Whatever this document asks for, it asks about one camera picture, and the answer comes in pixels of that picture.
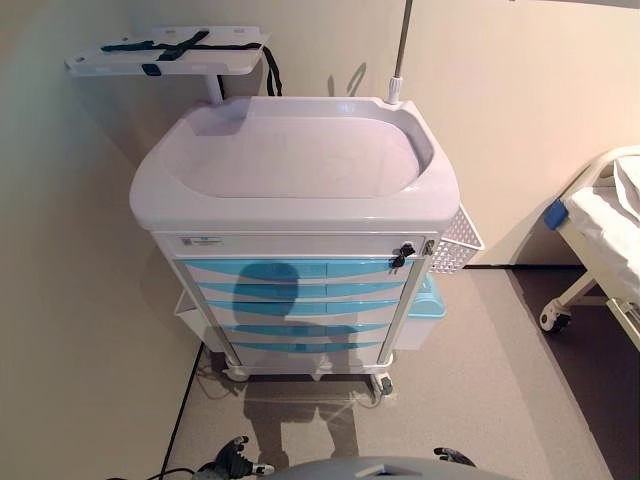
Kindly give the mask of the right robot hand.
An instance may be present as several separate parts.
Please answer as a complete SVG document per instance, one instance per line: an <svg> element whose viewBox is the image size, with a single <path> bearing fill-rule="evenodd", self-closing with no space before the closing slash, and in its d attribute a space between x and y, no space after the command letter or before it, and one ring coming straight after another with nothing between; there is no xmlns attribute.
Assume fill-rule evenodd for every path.
<svg viewBox="0 0 640 480"><path fill-rule="evenodd" d="M439 460L467 465L476 468L476 464L463 453L448 447L436 447L433 453Z"/></svg>

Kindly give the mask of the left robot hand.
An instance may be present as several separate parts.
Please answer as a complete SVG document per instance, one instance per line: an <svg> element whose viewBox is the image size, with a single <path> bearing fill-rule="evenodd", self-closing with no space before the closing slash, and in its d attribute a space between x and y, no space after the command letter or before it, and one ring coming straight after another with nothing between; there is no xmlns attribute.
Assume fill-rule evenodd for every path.
<svg viewBox="0 0 640 480"><path fill-rule="evenodd" d="M242 455L249 438L237 436L227 442L215 459L201 466L192 479L242 479L248 476L269 476L275 473L270 464L255 463Z"/></svg>

